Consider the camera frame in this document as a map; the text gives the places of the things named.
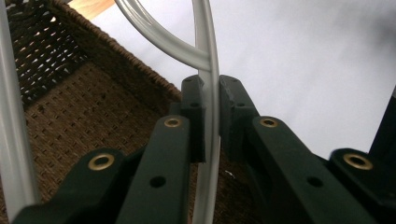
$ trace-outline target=wicker basket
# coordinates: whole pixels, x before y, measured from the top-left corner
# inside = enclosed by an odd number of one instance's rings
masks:
[[[68,5],[6,2],[45,202],[87,152],[112,147],[128,154],[145,145],[156,120],[180,93]],[[0,195],[0,223],[7,223]],[[253,207],[241,167],[222,160],[215,223],[258,223]]]

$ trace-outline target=brown woven material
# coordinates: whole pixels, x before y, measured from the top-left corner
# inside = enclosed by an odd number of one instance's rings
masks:
[[[7,14],[43,202],[87,152],[128,154],[145,145],[156,120],[180,99],[172,84],[68,5],[30,0],[8,4]],[[0,195],[0,223],[7,223]],[[221,156],[215,223],[257,220],[242,168]]]

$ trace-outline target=woven basket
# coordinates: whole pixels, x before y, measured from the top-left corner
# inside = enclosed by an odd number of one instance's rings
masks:
[[[180,92],[68,5],[10,2],[21,99],[46,202],[89,151],[112,147],[129,154],[145,145]],[[0,195],[0,223],[7,223]],[[253,207],[242,168],[221,160],[215,223],[259,223]]]

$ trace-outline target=metal rod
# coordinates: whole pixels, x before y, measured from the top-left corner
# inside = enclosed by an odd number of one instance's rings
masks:
[[[11,222],[24,206],[38,203],[39,194],[4,1],[0,1],[0,161]]]

